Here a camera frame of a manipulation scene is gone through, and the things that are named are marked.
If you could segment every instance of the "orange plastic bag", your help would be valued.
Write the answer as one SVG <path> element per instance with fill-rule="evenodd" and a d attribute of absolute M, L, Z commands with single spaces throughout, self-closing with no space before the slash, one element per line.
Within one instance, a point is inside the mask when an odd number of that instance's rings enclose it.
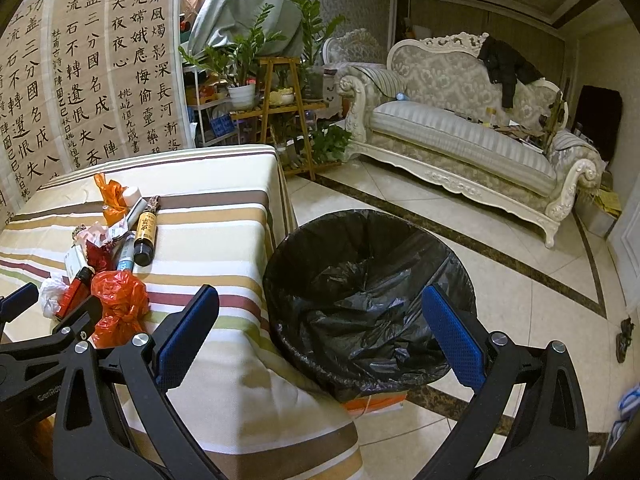
<path fill-rule="evenodd" d="M 122 220 L 127 214 L 127 204 L 122 198 L 122 193 L 126 187 L 122 187 L 119 182 L 110 180 L 107 184 L 104 173 L 96 173 L 94 175 L 95 185 L 100 189 L 104 205 L 102 206 L 102 214 L 107 221 L 107 225 L 111 227 Z"/>
<path fill-rule="evenodd" d="M 92 335 L 96 348 L 124 345 L 145 331 L 140 322 L 149 312 L 149 296 L 129 270 L 99 272 L 91 281 L 91 294 L 102 303 L 102 319 Z"/>

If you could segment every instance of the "tablecloth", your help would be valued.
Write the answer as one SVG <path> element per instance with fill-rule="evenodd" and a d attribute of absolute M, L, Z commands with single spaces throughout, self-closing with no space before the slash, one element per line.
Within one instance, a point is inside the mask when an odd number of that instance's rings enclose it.
<path fill-rule="evenodd" d="M 72 230 L 104 222 L 93 174 L 160 195 L 156 255 L 146 283 L 152 331 L 203 283 L 220 316 L 183 384 L 168 397 L 230 479 L 364 478 L 356 428 L 332 397 L 298 373 L 270 340 L 262 274 L 296 227 L 273 148 L 232 146 L 142 156 L 52 180 L 0 234 L 0 294 L 65 273 Z M 50 333 L 38 304 L 6 327 L 13 341 Z M 132 428 L 142 424 L 126 392 Z"/>

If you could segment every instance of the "sofa armrest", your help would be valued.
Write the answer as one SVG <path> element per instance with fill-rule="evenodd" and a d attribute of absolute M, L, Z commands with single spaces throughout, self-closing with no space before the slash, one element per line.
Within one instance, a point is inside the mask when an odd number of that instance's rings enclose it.
<path fill-rule="evenodd" d="M 559 132 L 549 153 L 558 184 L 546 208 L 546 215 L 556 221 L 566 218 L 574 206 L 578 187 L 598 189 L 605 164 L 598 151 L 568 131 Z"/>
<path fill-rule="evenodd" d="M 403 92 L 406 83 L 395 72 L 364 66 L 347 66 L 336 75 L 338 94 L 353 99 L 345 118 L 345 127 L 353 140 L 366 142 L 372 111 L 383 103 L 394 100 Z"/>

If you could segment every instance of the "black jacket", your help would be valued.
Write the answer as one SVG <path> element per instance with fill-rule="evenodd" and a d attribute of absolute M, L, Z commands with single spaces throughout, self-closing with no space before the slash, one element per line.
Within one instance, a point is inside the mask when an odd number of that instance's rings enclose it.
<path fill-rule="evenodd" d="M 502 108 L 513 108 L 513 96 L 516 93 L 516 83 L 519 79 L 528 85 L 541 79 L 538 72 L 522 54 L 510 44 L 496 40 L 489 36 L 484 40 L 478 59 L 481 59 L 489 72 L 492 83 L 502 83 Z"/>

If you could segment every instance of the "white plastic bag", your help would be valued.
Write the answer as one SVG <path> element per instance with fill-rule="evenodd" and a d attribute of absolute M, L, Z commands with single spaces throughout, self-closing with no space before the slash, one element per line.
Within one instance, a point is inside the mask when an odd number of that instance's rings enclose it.
<path fill-rule="evenodd" d="M 52 274 L 50 278 L 44 279 L 40 286 L 40 306 L 42 315 L 49 319 L 54 319 L 60 310 L 60 300 L 65 295 L 69 286 L 62 280 L 62 274 Z"/>

